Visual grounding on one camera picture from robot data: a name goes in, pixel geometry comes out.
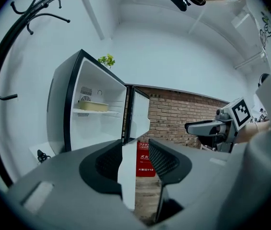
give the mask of red sign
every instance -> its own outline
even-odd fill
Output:
[[[149,145],[145,142],[137,143],[136,176],[154,177],[155,170],[149,160]]]

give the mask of ceiling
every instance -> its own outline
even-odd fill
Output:
[[[181,12],[170,0],[118,0],[119,20],[152,23],[184,36],[195,36],[227,56],[245,74],[262,63],[262,46],[256,24],[245,0],[191,5]]]

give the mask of yellow container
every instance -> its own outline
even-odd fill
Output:
[[[79,108],[86,111],[107,112],[108,104],[80,101]]]

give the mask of ceiling pipe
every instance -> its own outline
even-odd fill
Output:
[[[202,18],[203,14],[205,13],[206,9],[207,9],[207,4],[203,7],[200,15],[198,16],[197,20],[194,22],[194,24],[192,25],[192,27],[190,28],[188,34],[191,34],[193,32],[193,30],[195,29],[195,26],[198,24],[199,20]]]
[[[250,63],[251,61],[257,59],[257,58],[263,58],[265,56],[265,52],[264,50],[262,50],[261,52],[255,54],[254,56],[250,57],[249,59],[245,60],[244,62],[242,62],[241,64],[235,66],[235,69],[238,70],[244,66],[246,66],[248,63]]]

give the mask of fire extinguisher box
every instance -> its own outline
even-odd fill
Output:
[[[149,160],[149,145],[146,142],[137,143],[136,176],[154,177],[155,170]]]

